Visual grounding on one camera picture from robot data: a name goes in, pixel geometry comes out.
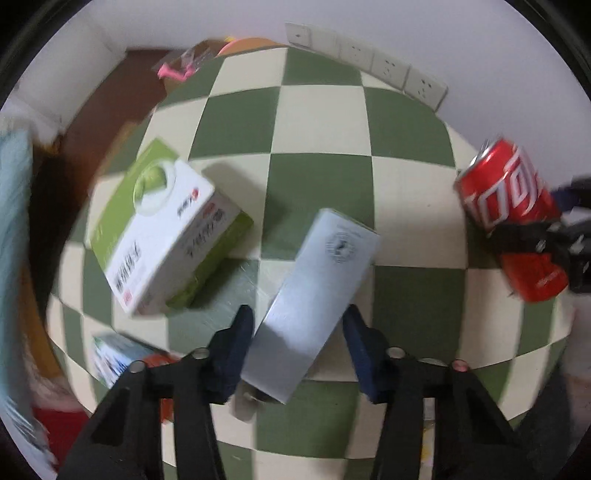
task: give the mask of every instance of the green and white box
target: green and white box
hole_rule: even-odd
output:
[[[252,219],[162,141],[132,164],[90,246],[127,314],[187,306]]]

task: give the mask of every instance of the electrical outlet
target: electrical outlet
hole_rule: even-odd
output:
[[[285,22],[285,32],[287,33],[287,40],[289,40],[290,43],[301,45],[302,47],[310,46],[310,29],[305,25]]]
[[[374,59],[374,50],[347,37],[340,38],[339,58],[355,67],[368,72]]]
[[[404,93],[416,98],[436,111],[447,93],[447,85],[433,77],[420,72],[415,67],[408,71],[408,78],[404,85]]]
[[[339,39],[333,31],[324,28],[310,27],[311,46],[314,51],[328,55],[329,57],[339,58]]]
[[[396,87],[398,90],[402,90],[402,87],[404,87],[404,81],[406,80],[409,68],[410,64],[402,60],[387,56],[379,50],[375,50],[374,52],[371,73],[380,80]]]

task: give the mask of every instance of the silver box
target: silver box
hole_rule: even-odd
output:
[[[379,235],[333,210],[316,216],[246,356],[242,378],[287,403],[357,292]]]

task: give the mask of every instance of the circular logo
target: circular logo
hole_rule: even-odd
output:
[[[336,262],[342,263],[355,256],[355,245],[348,233],[339,232],[328,239],[326,251]]]

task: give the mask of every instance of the can top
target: can top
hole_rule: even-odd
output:
[[[472,171],[476,165],[480,163],[480,161],[484,160],[488,154],[491,152],[493,147],[502,139],[501,135],[497,135],[493,141],[490,139],[484,140],[484,143],[480,147],[480,150],[476,154],[476,157],[472,159],[472,161],[468,164],[468,166],[462,170],[456,177],[455,183],[458,183],[468,172]]]

